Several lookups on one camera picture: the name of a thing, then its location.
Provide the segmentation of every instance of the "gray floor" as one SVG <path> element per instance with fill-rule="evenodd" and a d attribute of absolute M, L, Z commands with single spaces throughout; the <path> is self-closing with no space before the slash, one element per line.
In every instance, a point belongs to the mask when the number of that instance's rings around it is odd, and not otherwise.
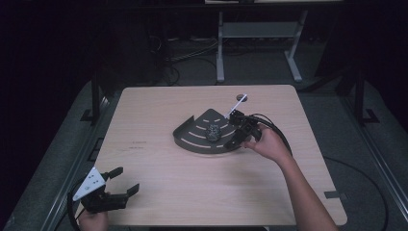
<path fill-rule="evenodd" d="M 289 84 L 302 89 L 319 79 L 314 77 L 314 73 L 323 44 L 300 44 L 296 61 L 304 80 L 296 83 L 284 59 L 283 50 L 287 43 L 275 42 L 271 45 L 272 43 L 267 47 L 258 45 L 256 49 L 254 46 L 240 48 L 244 51 L 240 55 L 234 54 L 235 51 L 230 52 L 224 60 L 226 79 L 219 85 Z M 174 41 L 170 45 L 177 56 L 190 53 L 192 47 L 206 47 L 208 44 Z M 215 63 L 215 54 L 199 58 Z M 182 88 L 216 83 L 214 65 L 200 59 L 191 59 L 173 66 L 180 72 L 180 79 L 175 86 Z M 325 159 L 335 186 L 343 196 L 342 203 L 348 217 L 347 224 L 341 230 L 383 230 L 386 219 L 385 230 L 408 230 L 408 223 L 395 203 L 380 167 L 372 157 L 361 127 L 356 125 L 349 114 L 348 102 L 352 97 L 341 98 L 334 92 L 337 81 L 311 93 L 300 93 L 299 97 L 322 155 L 346 163 Z M 157 86 L 166 86 L 166 82 L 160 82 Z M 120 91 L 117 91 L 104 101 L 101 118 L 95 126 L 90 126 L 90 122 L 80 121 L 84 110 L 91 108 L 90 84 L 84 86 L 15 207 L 5 230 L 54 229 L 53 226 L 64 212 L 66 187 L 92 167 L 92 162 L 87 161 L 87 158 L 97 140 L 105 136 L 119 97 Z M 373 109 L 380 123 L 367 124 L 364 131 L 370 134 L 401 188 L 408 192 L 406 132 L 387 110 L 378 92 L 369 84 L 366 84 L 365 108 Z M 372 179 L 381 193 L 359 170 Z M 72 230 L 66 218 L 58 230 Z M 110 227 L 110 230 L 148 230 L 148 227 Z M 295 228 L 271 227 L 271 230 Z"/>

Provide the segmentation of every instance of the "white metal frame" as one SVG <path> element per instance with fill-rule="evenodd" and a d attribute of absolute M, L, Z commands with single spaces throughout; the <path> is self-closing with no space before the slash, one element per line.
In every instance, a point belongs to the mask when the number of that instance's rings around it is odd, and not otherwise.
<path fill-rule="evenodd" d="M 302 77 L 294 61 L 294 53 L 303 31 L 307 11 L 303 11 L 295 22 L 224 22 L 222 12 L 218 21 L 217 81 L 225 80 L 222 59 L 222 43 L 224 38 L 293 38 L 293 44 L 285 51 L 285 58 L 296 82 Z"/>

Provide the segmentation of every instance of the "small black object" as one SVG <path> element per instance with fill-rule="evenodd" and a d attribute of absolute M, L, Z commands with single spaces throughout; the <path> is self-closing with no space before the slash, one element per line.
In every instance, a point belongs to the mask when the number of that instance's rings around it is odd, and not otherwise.
<path fill-rule="evenodd" d="M 340 198 L 340 194 L 337 191 L 324 192 L 324 195 L 326 199 Z"/>
<path fill-rule="evenodd" d="M 210 124 L 205 131 L 207 141 L 216 142 L 221 138 L 221 129 L 216 124 Z"/>

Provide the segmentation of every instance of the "metal rail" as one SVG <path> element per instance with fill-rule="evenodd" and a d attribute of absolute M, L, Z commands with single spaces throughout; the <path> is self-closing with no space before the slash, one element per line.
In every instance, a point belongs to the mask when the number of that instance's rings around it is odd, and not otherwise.
<path fill-rule="evenodd" d="M 372 139 L 369 131 L 367 131 L 367 128 L 361 126 L 360 122 L 354 116 L 353 107 L 351 106 L 351 103 L 346 98 L 341 98 L 341 102 L 347 114 L 349 115 L 351 122 L 356 128 L 357 132 L 363 139 L 364 143 L 367 145 L 371 157 L 373 158 L 373 161 L 381 177 L 383 178 L 385 185 L 387 186 L 390 194 L 392 195 L 396 203 L 396 206 L 399 208 L 402 215 L 405 217 L 405 220 L 408 222 L 408 197 L 405 191 L 399 185 L 397 179 L 395 178 L 387 162 L 384 160 L 381 151 L 375 145 L 375 142 Z"/>
<path fill-rule="evenodd" d="M 70 187 L 75 181 L 75 176 L 78 172 L 78 169 L 81 167 L 81 163 L 85 161 L 85 159 L 88 157 L 89 152 L 92 150 L 93 141 L 94 138 L 96 137 L 98 125 L 104 120 L 103 116 L 105 114 L 103 112 L 106 110 L 106 108 L 108 108 L 108 106 L 109 102 L 104 97 L 100 103 L 100 111 L 102 116 L 97 120 L 97 122 L 93 126 L 89 127 L 88 138 L 85 139 L 84 143 L 82 144 L 82 147 L 78 154 L 76 155 L 71 169 L 69 170 L 68 174 L 65 177 L 62 187 L 60 188 L 59 192 L 54 198 L 53 205 L 41 227 L 41 230 L 53 231 L 59 219 L 64 215 L 64 209 L 66 205 L 66 194 L 68 193 Z"/>

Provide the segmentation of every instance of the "light wood surface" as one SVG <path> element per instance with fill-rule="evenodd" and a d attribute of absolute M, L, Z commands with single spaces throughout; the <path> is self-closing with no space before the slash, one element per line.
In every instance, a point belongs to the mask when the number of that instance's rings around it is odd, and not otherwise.
<path fill-rule="evenodd" d="M 208 109 L 222 115 L 248 94 L 238 110 L 269 117 L 287 137 L 300 168 L 337 224 L 346 223 L 336 190 L 307 117 L 291 86 L 131 88 L 123 91 L 95 166 L 124 167 L 107 191 L 140 183 L 127 208 L 110 212 L 110 224 L 291 225 L 293 209 L 276 163 L 249 149 L 204 155 L 175 144 L 172 132 Z"/>

